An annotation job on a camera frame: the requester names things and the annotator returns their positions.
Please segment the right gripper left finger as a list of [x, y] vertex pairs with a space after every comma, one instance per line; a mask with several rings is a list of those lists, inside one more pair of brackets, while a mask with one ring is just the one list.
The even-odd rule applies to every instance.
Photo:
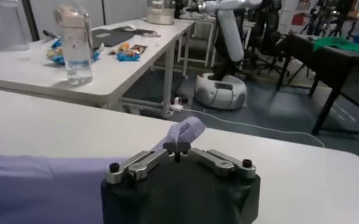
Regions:
[[121, 163], [111, 163], [105, 174], [108, 184], [120, 184], [127, 177], [141, 181], [157, 167], [174, 162], [179, 153], [179, 143], [166, 142], [162, 147], [151, 151], [141, 151]]

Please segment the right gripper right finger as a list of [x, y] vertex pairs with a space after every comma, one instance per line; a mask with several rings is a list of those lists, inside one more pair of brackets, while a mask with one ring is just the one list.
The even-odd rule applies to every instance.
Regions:
[[201, 150], [198, 148], [185, 149], [180, 152], [184, 161], [201, 164], [213, 171], [218, 177], [255, 177], [256, 167], [250, 159], [236, 159], [220, 151]]

